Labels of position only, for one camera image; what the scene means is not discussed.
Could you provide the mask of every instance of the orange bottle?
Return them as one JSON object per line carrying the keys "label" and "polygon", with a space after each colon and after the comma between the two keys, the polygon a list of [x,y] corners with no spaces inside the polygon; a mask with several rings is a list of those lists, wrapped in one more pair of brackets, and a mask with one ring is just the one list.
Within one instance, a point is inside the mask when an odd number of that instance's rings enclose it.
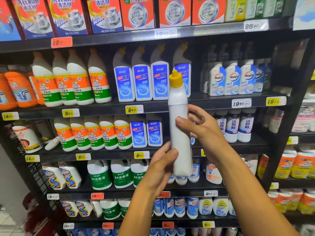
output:
{"label": "orange bottle", "polygon": [[12,70],[4,75],[9,82],[19,107],[29,108],[37,105],[36,95],[24,72]]}
{"label": "orange bottle", "polygon": [[28,78],[30,80],[30,83],[31,83],[32,87],[33,87],[33,90],[34,90],[34,93],[35,93],[35,96],[36,96],[38,104],[45,105],[44,99],[42,98],[42,94],[41,94],[41,91],[39,89],[40,82],[33,75],[32,71],[27,72],[27,76],[28,76]]}
{"label": "orange bottle", "polygon": [[0,111],[17,107],[18,103],[15,100],[7,79],[3,74],[0,74]]}

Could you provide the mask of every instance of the price tag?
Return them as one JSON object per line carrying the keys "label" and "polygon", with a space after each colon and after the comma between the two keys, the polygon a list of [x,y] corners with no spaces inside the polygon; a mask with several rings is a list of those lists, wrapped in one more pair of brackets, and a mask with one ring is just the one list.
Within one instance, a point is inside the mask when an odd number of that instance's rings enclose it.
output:
{"label": "price tag", "polygon": [[174,222],[162,222],[162,228],[174,228]]}
{"label": "price tag", "polygon": [[49,200],[59,200],[59,194],[47,194],[46,196]]}
{"label": "price tag", "polygon": [[143,113],[143,105],[127,105],[126,114]]}
{"label": "price tag", "polygon": [[25,155],[26,162],[40,162],[39,155]]}
{"label": "price tag", "polygon": [[74,223],[63,223],[63,229],[74,229]]}
{"label": "price tag", "polygon": [[64,118],[80,117],[80,111],[78,108],[62,109],[62,116]]}
{"label": "price tag", "polygon": [[269,30],[269,22],[267,19],[244,21],[244,31],[264,31]]}
{"label": "price tag", "polygon": [[177,28],[154,29],[155,38],[171,38],[177,37]]}
{"label": "price tag", "polygon": [[76,154],[77,160],[90,160],[91,154],[90,153],[78,153]]}
{"label": "price tag", "polygon": [[270,186],[270,190],[277,190],[279,189],[279,182],[272,182]]}
{"label": "price tag", "polygon": [[217,191],[217,190],[205,190],[205,191],[203,192],[203,195],[204,195],[204,196],[216,197],[216,196],[218,196],[219,194],[218,194],[218,191]]}
{"label": "price tag", "polygon": [[2,119],[4,121],[12,121],[12,120],[19,120],[19,113],[18,112],[5,112],[2,113]]}
{"label": "price tag", "polygon": [[287,104],[286,96],[279,97],[267,97],[266,98],[266,106],[283,106]]}
{"label": "price tag", "polygon": [[294,136],[294,137],[289,137],[287,141],[287,145],[296,145],[299,143],[299,137]]}
{"label": "price tag", "polygon": [[169,198],[169,197],[171,197],[170,191],[162,191],[157,198]]}
{"label": "price tag", "polygon": [[149,151],[143,151],[143,152],[134,152],[135,159],[149,159],[150,158],[150,152]]}
{"label": "price tag", "polygon": [[203,221],[202,227],[203,228],[215,228],[215,222],[214,221]]}
{"label": "price tag", "polygon": [[103,229],[114,229],[114,223],[103,223],[102,228]]}
{"label": "price tag", "polygon": [[251,98],[232,99],[232,108],[250,108],[251,106]]}
{"label": "price tag", "polygon": [[104,193],[91,193],[91,199],[104,199]]}
{"label": "price tag", "polygon": [[201,149],[201,156],[206,156],[203,149]]}
{"label": "price tag", "polygon": [[64,48],[72,46],[72,36],[51,38],[52,48]]}

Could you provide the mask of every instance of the left hand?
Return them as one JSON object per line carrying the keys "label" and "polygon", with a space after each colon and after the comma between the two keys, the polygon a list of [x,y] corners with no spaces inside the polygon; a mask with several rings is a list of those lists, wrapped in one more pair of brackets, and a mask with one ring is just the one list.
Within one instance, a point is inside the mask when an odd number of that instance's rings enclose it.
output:
{"label": "left hand", "polygon": [[158,197],[173,174],[173,163],[177,157],[178,150],[176,148],[171,150],[171,142],[165,143],[153,155],[149,168],[139,186],[147,188],[154,194],[155,198]]}

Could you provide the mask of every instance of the white price tag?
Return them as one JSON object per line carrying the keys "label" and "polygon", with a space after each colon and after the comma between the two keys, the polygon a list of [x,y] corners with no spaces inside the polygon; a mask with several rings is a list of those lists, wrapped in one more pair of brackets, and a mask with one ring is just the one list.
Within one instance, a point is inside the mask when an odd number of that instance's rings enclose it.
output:
{"label": "white price tag", "polygon": [[63,223],[63,229],[74,229],[74,223]]}
{"label": "white price tag", "polygon": [[47,194],[49,200],[59,200],[59,194]]}
{"label": "white price tag", "polygon": [[206,197],[206,196],[210,196],[210,197],[216,197],[218,196],[218,191],[217,190],[205,190],[203,192],[203,196]]}
{"label": "white price tag", "polygon": [[279,189],[279,182],[272,182],[270,186],[270,190],[277,190]]}
{"label": "white price tag", "polygon": [[252,106],[251,98],[232,99],[232,108],[250,108]]}
{"label": "white price tag", "polygon": [[263,31],[269,30],[268,19],[244,21],[244,31]]}
{"label": "white price tag", "polygon": [[154,29],[155,38],[171,38],[177,37],[177,28]]}

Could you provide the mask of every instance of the hand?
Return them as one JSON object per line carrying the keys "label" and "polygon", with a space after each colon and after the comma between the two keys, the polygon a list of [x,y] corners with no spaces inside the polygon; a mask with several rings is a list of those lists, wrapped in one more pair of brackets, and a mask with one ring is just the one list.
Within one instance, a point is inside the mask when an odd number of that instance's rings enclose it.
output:
{"label": "hand", "polygon": [[188,111],[195,114],[190,113],[189,120],[178,116],[175,120],[177,127],[183,132],[190,132],[191,137],[199,139],[208,160],[215,164],[223,151],[231,146],[224,138],[215,118],[202,108],[192,104],[188,105]]}
{"label": "hand", "polygon": [[164,190],[173,174],[173,163],[178,157],[176,148],[171,150],[171,142],[165,143],[152,157],[149,168],[140,181],[140,187],[146,187],[155,198]]}

